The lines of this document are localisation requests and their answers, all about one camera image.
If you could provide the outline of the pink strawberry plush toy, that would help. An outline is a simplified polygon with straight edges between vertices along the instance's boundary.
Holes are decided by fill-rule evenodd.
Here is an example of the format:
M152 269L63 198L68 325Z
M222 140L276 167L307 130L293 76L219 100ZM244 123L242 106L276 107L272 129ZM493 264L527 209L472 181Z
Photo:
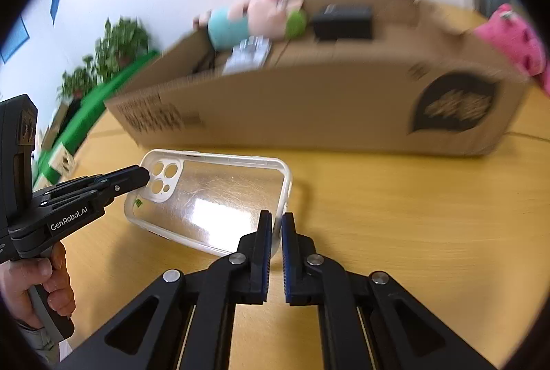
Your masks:
M549 51L532 26L504 3L473 34L503 54L549 95Z

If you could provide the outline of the pig plush teal shirt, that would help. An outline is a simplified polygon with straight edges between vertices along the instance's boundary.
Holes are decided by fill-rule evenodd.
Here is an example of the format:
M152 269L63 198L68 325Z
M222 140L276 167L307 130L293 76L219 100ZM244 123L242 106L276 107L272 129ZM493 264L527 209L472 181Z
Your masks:
M237 0L193 19L206 30L215 51L230 50L250 37L278 42L300 37L308 26L304 0Z

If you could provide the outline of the blue framed wall poster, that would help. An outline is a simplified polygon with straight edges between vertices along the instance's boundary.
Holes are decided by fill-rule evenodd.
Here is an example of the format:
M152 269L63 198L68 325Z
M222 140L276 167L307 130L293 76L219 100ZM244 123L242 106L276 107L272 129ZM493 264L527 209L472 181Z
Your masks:
M1 59L4 63L7 63L8 60L17 52L21 46L23 46L30 36L28 30L25 26L24 20L20 15L12 29L9 31L8 36L5 38L3 45L1 46Z

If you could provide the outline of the small potted plant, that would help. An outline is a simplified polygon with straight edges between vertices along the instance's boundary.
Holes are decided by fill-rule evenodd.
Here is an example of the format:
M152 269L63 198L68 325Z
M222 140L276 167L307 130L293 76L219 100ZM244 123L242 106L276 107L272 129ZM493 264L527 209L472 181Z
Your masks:
M62 84L58 88L60 100L81 99L97 86L94 57L83 56L82 62L73 72L63 72Z

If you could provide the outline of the light grey plastic holder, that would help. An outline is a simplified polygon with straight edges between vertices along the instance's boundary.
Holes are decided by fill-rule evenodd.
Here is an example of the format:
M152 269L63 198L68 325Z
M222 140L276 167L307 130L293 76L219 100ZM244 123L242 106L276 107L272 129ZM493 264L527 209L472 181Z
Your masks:
M223 69L223 74L241 73L262 68L270 54L271 41L262 36L251 36L236 45Z

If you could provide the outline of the black rectangular box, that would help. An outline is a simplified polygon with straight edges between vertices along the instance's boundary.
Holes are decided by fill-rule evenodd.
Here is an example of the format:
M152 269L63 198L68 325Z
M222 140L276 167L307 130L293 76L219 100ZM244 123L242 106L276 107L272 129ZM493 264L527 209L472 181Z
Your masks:
M329 4L309 21L319 41L372 40L373 10L369 5Z

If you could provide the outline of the potted green plant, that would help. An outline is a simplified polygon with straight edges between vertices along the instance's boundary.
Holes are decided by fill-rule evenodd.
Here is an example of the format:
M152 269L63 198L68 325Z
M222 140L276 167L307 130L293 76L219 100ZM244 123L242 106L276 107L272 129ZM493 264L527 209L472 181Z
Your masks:
M149 51L151 37L137 18L106 19L102 38L95 44L95 72L108 82Z

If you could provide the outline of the brown cardboard box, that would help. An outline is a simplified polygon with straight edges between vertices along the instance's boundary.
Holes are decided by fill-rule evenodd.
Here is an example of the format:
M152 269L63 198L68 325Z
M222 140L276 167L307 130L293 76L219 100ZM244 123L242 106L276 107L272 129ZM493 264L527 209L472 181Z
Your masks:
M262 68L192 74L213 51L194 31L140 69L107 109L147 147L255 147L490 153L513 122L528 78L427 0L305 0L369 5L372 40L274 43Z

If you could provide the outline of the green cloth covered shelf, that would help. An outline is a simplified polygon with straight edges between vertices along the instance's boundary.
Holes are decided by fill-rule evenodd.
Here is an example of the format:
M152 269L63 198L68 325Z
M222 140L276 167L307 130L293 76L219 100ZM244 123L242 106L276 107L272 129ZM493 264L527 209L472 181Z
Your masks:
M76 152L105 112L105 101L159 54L153 50L140 56L113 79L96 86L81 100L79 110L61 130L53 146L40 153L33 178L34 190L55 185L73 174L76 168Z

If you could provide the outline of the clear phone case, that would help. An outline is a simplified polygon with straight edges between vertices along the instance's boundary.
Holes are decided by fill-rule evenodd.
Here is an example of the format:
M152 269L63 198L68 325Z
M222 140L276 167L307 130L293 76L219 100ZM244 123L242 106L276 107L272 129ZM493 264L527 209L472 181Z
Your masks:
M141 167L149 182L126 195L129 222L162 238L218 257L233 253L272 216L271 253L281 241L293 177L277 158L152 149Z

